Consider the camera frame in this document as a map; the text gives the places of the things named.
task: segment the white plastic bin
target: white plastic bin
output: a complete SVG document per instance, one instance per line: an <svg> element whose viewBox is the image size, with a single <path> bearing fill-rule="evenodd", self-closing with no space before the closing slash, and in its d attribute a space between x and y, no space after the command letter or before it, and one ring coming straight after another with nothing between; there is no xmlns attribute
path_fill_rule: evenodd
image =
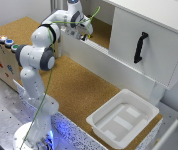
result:
<svg viewBox="0 0 178 150"><path fill-rule="evenodd" d="M124 149L158 113L158 108L141 97L122 90L86 120L111 147Z"/></svg>

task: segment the cabinet handle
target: cabinet handle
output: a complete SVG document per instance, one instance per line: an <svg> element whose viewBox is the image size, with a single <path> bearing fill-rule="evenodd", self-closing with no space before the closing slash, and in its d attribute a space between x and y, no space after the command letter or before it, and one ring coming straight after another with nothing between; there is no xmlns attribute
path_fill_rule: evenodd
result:
<svg viewBox="0 0 178 150"><path fill-rule="evenodd" d="M138 62L140 62L142 60L142 57L140 57L140 53L142 50L142 46L143 46L143 40L146 39L149 35L145 32L142 32L142 36L140 37L139 41L138 41L138 45L136 48L136 53L135 53L135 57L134 57L134 63L137 64Z"/></svg>

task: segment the white cabinet door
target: white cabinet door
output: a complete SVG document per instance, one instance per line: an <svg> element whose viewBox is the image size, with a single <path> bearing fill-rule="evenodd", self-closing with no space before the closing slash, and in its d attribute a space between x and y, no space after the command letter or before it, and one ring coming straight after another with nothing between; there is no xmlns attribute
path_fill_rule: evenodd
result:
<svg viewBox="0 0 178 150"><path fill-rule="evenodd" d="M135 64L134 56L142 32L148 37L143 40L142 60ZM116 8L109 54L168 86L178 63L178 34Z"/></svg>

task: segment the green cable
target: green cable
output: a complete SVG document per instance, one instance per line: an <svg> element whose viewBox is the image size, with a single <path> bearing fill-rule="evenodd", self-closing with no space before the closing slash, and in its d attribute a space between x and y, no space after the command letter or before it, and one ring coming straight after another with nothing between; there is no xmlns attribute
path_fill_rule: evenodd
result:
<svg viewBox="0 0 178 150"><path fill-rule="evenodd" d="M85 21L81 21L81 22L55 21L55 22L52 22L51 24L53 24L53 23L77 23L77 24L79 24L79 23L83 23L83 22L86 22L86 21L90 20L90 23L89 23L88 28L87 28L87 31L88 31L93 17L95 17L99 11L100 11L100 7L98 7L98 9L97 9L96 12L92 15L92 17L90 17L89 19L87 19L87 20L85 20ZM48 32L49 32L49 36L50 36L51 43L52 43L52 45L53 45L53 39L52 39L52 36L51 36L51 33L50 33L50 29L49 29L49 28L48 28ZM26 136L25 136L25 138L24 138L24 140L23 140L23 142L22 142L22 145L21 145L21 147L20 147L20 150L22 149L22 146L23 146L24 142L26 141L27 136L28 136L28 134L29 134L29 132L30 132L30 130L31 130L31 127L32 127L32 125L33 125L33 123L34 123L34 121L35 121L35 119L36 119L36 117L37 117L37 115L38 115L38 113L39 113L39 111L40 111L40 109L41 109L41 107L42 107L42 104L43 104L43 102L44 102L44 100L45 100L45 97L46 97L46 95L47 95L47 91L48 91L48 89L49 89L49 84L50 84L50 81L51 81L52 72L53 72L53 68L51 69L51 72L50 72L50 75L49 75L49 80L48 80L48 83L47 83L47 88L46 88L46 90L45 90L45 95L43 96L42 102L41 102L41 104L40 104L40 106L39 106L39 108L38 108L38 110L37 110L37 112L36 112L36 115L34 116L34 119L33 119L32 123L31 123L31 125L30 125L30 127L29 127L29 130L28 130L27 133L26 133Z"/></svg>

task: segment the white robotic arm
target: white robotic arm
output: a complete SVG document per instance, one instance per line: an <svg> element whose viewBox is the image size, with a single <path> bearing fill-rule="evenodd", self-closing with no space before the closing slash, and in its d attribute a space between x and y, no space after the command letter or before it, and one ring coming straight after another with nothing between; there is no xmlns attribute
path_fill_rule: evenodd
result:
<svg viewBox="0 0 178 150"><path fill-rule="evenodd" d="M93 32L90 20L82 12L80 1L68 0L68 11L57 10L51 14L32 34L33 45L20 45L16 51L16 59L19 65L23 67L20 73L25 88L23 98L36 108L39 108L45 95L45 87L39 70L48 71L53 68L55 57L50 45L60 37L61 26L85 34L92 34ZM26 138L27 149L44 150L46 148L54 150L53 139L48 139L51 140L50 145L48 142L44 142L52 133L51 115L55 114L58 108L58 102L47 95Z"/></svg>

